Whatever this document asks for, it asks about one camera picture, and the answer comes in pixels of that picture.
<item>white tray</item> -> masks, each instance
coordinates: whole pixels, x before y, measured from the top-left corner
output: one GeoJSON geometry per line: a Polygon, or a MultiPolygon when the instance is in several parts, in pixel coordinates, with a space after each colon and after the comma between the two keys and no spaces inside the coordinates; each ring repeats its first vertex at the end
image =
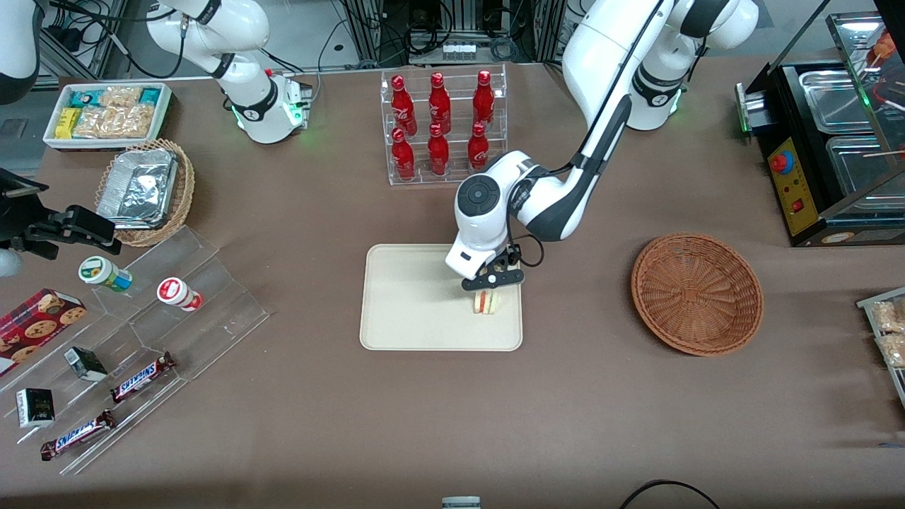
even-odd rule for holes
{"type": "Polygon", "coordinates": [[[60,97],[57,98],[56,106],[53,107],[53,115],[51,115],[51,119],[47,123],[47,129],[44,130],[44,143],[46,143],[48,147],[57,150],[111,150],[124,149],[126,147],[138,145],[143,141],[157,139],[157,134],[160,133],[160,129],[164,125],[164,118],[167,115],[167,107],[169,106],[172,93],[170,88],[161,82],[100,82],[66,85],[60,91],[60,97]],[[57,122],[60,121],[60,113],[63,108],[69,106],[74,92],[96,91],[111,85],[160,89],[160,96],[157,98],[157,105],[154,108],[154,117],[151,119],[151,127],[148,129],[148,135],[145,138],[58,139],[53,136],[57,122]]]}
{"type": "Polygon", "coordinates": [[[521,285],[499,291],[496,314],[474,313],[474,293],[444,261],[450,245],[375,245],[367,252],[361,344],[369,350],[514,351],[521,285]]]}

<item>yogurt cup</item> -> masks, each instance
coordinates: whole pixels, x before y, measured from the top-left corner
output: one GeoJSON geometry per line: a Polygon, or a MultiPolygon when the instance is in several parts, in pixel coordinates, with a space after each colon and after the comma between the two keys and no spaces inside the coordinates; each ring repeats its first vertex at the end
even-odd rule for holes
{"type": "Polygon", "coordinates": [[[106,286],[117,293],[132,285],[132,274],[103,256],[86,258],[79,266],[79,277],[85,283],[106,286]]]}
{"type": "Polygon", "coordinates": [[[157,298],[164,304],[170,304],[182,311],[194,311],[205,301],[201,293],[188,287],[178,277],[168,277],[157,287],[157,298]]]}

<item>yellow control panel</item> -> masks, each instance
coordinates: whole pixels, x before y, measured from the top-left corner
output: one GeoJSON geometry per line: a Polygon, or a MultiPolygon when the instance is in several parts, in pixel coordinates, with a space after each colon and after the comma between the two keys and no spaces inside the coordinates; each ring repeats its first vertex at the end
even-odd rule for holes
{"type": "Polygon", "coordinates": [[[779,195],[789,232],[798,235],[815,224],[818,215],[791,138],[770,155],[767,164],[776,184],[776,193],[779,195]]]}

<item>red button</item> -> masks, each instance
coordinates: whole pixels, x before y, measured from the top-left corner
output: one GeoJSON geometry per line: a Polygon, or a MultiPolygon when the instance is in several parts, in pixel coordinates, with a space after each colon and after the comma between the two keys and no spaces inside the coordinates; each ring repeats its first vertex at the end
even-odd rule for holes
{"type": "Polygon", "coordinates": [[[776,173],[782,173],[783,170],[788,166],[789,161],[786,156],[779,154],[778,156],[774,156],[770,159],[770,169],[775,171],[776,173]]]}

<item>white bottle with green label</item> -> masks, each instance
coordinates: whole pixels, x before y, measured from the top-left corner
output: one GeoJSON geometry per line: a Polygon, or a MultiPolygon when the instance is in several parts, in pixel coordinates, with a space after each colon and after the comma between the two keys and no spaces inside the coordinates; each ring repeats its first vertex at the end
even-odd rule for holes
{"type": "Polygon", "coordinates": [[[92,256],[82,262],[79,277],[85,283],[106,286],[117,293],[125,292],[132,285],[132,274],[103,256],[92,256]]]}

